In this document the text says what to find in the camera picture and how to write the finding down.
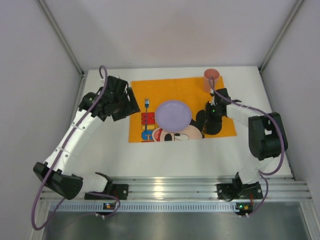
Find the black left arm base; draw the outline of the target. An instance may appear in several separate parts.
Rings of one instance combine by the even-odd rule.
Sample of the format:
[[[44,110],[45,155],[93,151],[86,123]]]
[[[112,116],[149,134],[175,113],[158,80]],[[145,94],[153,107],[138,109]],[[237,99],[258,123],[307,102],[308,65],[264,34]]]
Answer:
[[[96,195],[95,194],[90,194],[90,193],[85,193],[84,199],[85,200],[111,200],[111,197],[113,196],[116,197],[119,200],[126,200],[128,197],[129,193],[129,185],[128,184],[112,184],[106,187],[106,189],[103,192],[98,192],[98,194],[102,195]]]

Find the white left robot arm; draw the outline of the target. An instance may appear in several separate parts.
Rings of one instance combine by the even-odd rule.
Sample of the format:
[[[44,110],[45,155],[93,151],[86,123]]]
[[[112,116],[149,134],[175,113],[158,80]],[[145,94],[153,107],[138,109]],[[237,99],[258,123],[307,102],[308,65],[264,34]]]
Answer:
[[[133,89],[127,81],[109,75],[98,92],[83,96],[75,117],[54,152],[43,162],[37,162],[33,172],[45,187],[67,200],[80,193],[107,193],[112,180],[103,173],[76,173],[82,152],[93,133],[107,117],[113,121],[140,112]]]

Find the gold ornate spoon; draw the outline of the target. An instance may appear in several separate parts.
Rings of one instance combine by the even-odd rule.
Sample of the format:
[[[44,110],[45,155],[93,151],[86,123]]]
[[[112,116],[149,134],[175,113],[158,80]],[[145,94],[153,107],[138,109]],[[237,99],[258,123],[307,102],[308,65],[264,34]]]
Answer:
[[[202,134],[206,135],[207,134],[207,125],[209,122],[209,113],[210,113],[210,106],[211,106],[211,101],[208,101],[205,104],[205,115],[204,115],[204,122],[203,122],[203,128],[202,128]]]

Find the blue metallic fork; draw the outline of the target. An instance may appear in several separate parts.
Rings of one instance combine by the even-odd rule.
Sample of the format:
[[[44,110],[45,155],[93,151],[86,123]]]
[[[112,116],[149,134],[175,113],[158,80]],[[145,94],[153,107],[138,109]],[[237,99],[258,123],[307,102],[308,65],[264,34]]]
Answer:
[[[144,99],[144,107],[145,107],[145,123],[144,123],[144,131],[147,131],[148,128],[148,108],[150,106],[150,100],[148,98]]]

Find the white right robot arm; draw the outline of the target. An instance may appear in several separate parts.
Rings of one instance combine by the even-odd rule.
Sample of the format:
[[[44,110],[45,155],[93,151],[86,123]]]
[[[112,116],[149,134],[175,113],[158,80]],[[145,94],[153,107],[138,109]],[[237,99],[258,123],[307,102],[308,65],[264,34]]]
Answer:
[[[283,162],[288,140],[281,116],[231,100],[226,88],[210,90],[212,100],[205,105],[203,134],[216,135],[222,130],[223,118],[237,121],[248,129],[250,155],[232,179],[237,190],[253,185],[261,176],[277,173]]]

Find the lilac plate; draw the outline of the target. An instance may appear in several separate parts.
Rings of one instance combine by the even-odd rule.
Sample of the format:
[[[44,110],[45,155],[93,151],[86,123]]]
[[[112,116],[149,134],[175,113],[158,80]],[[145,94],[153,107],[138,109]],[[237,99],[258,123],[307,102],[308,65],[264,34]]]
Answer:
[[[180,132],[187,128],[192,120],[188,105],[179,100],[168,100],[155,110],[155,122],[167,132]]]

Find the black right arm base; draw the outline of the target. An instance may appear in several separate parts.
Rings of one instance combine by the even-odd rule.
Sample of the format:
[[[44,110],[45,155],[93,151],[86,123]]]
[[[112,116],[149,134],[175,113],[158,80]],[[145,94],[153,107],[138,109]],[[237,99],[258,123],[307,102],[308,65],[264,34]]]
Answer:
[[[219,200],[231,202],[232,200],[262,199],[263,193],[260,183],[243,183],[237,173],[231,183],[219,183],[216,185]]]

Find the orange Mickey Mouse cloth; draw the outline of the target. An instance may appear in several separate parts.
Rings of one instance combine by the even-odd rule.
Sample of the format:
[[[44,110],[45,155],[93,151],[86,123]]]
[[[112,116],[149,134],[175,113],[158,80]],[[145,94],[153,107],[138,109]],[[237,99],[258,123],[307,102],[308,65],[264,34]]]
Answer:
[[[211,100],[210,94],[203,90],[203,81],[203,77],[133,81],[131,87],[140,107],[140,113],[130,116],[128,142],[170,142],[235,137],[237,132],[234,121],[227,117],[222,118],[222,126],[218,128],[218,133],[214,135],[202,134],[205,104]],[[149,99],[147,131],[144,131],[145,98]],[[156,123],[155,111],[157,107],[170,100],[181,101],[188,105],[191,110],[191,122],[182,131],[168,132]]]

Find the pink plastic cup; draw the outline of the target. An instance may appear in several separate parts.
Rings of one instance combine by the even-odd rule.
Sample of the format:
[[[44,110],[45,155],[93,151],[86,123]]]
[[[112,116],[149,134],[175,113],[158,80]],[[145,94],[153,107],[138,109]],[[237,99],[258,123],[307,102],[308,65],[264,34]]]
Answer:
[[[212,87],[218,82],[220,73],[214,68],[209,68],[204,71],[203,74],[203,90],[205,93],[209,93]]]

